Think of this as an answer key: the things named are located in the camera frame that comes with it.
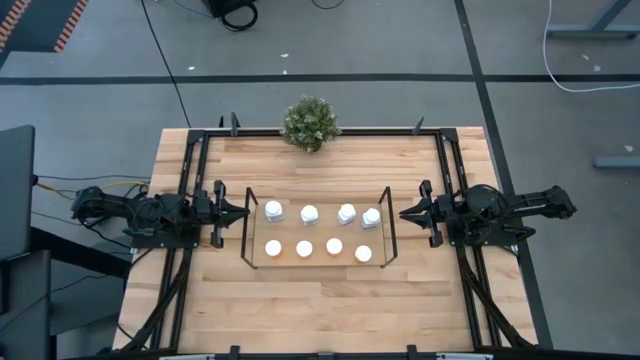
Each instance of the potted plant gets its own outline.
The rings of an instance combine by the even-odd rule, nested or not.
[[[332,110],[324,99],[303,96],[297,105],[287,110],[280,131],[284,141],[307,152],[320,150],[323,143],[342,133]]]

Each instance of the gray floor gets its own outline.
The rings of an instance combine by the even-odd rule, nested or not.
[[[202,10],[199,0],[182,0]],[[585,23],[607,1],[556,0],[553,22]],[[547,2],[465,1],[485,74],[543,74]],[[453,2],[346,0],[332,11],[309,1],[263,0],[254,29],[232,34],[169,0],[149,1],[151,21],[176,75],[471,72]],[[620,18],[640,24],[640,1]],[[557,73],[640,73],[640,40],[553,40]],[[92,0],[62,54],[12,53],[0,77],[164,75],[140,3]],[[580,88],[602,84],[567,84]],[[484,125],[473,83],[320,82],[180,85],[194,126],[235,111],[243,126],[277,126],[302,94],[329,100],[343,125]],[[568,94],[553,84],[489,84],[516,190],[554,184],[578,207],[569,221],[532,219],[530,241],[554,344],[640,354],[640,175],[591,167],[596,155],[640,151],[640,89]],[[0,86],[0,128],[36,126],[36,171],[83,176],[149,175],[166,127],[184,127],[170,85]],[[52,182],[61,187],[84,186]],[[69,204],[36,191],[34,209],[68,216]],[[89,245],[77,227],[34,217]],[[107,229],[117,234],[117,224]],[[61,339],[61,354],[108,346],[114,320]]]

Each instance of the white cap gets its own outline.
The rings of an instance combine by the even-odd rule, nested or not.
[[[282,211],[282,205],[275,200],[271,200],[264,206],[267,215],[278,215]]]
[[[269,240],[264,246],[264,251],[269,256],[278,256],[282,251],[282,245],[278,240]]]
[[[380,211],[371,208],[364,213],[364,220],[369,224],[377,223],[380,221]]]
[[[340,206],[340,214],[346,218],[350,218],[356,214],[356,208],[351,204]]]
[[[371,248],[366,245],[360,245],[356,248],[356,259],[360,262],[367,262],[371,260],[371,256],[373,253],[371,252]]]
[[[303,220],[315,220],[318,218],[318,209],[313,205],[307,205],[300,212]]]
[[[313,244],[307,240],[302,240],[296,245],[296,252],[300,257],[308,257],[313,252]]]
[[[331,255],[340,254],[342,252],[342,241],[336,238],[327,240],[327,251]]]

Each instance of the white cylinder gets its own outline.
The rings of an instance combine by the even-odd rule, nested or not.
[[[278,240],[269,240],[264,246],[264,251],[269,256],[278,256],[282,251],[282,245]]]
[[[283,218],[282,205],[275,200],[271,200],[264,206],[264,214],[269,222],[280,221]]]
[[[305,226],[318,222],[318,209],[313,205],[307,205],[300,211],[300,217]]]
[[[309,257],[313,252],[313,244],[310,241],[302,240],[296,245],[296,252],[300,257]]]
[[[366,263],[371,260],[373,253],[371,248],[366,245],[360,245],[356,248],[356,259],[361,263]]]
[[[340,239],[327,240],[327,252],[331,255],[338,255],[342,252],[342,241]]]
[[[338,211],[338,222],[340,225],[346,225],[356,218],[356,208],[351,204],[343,204]]]
[[[362,227],[365,229],[378,226],[380,223],[380,211],[370,208],[362,214]]]

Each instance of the glass tray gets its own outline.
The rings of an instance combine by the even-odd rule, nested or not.
[[[269,200],[277,200],[283,208],[284,219],[269,222],[264,207]],[[256,198],[251,188],[247,188],[245,207],[250,214],[244,219],[240,256],[254,269],[284,266],[380,266],[385,267],[398,256],[391,189],[386,187],[379,200],[360,199],[353,203],[356,218],[347,225],[338,222],[341,200],[323,199],[322,203],[308,204],[287,199]],[[300,210],[305,205],[318,209],[319,219],[313,225],[305,226],[300,218]],[[364,229],[360,224],[362,214],[369,208],[380,211],[380,224]],[[326,250],[326,242],[331,238],[342,240],[342,252],[331,255]],[[282,251],[278,256],[269,256],[265,244],[278,240]],[[313,253],[302,258],[296,253],[296,245],[301,240],[313,244]],[[356,260],[355,250],[360,245],[371,248],[372,257],[366,263]]]

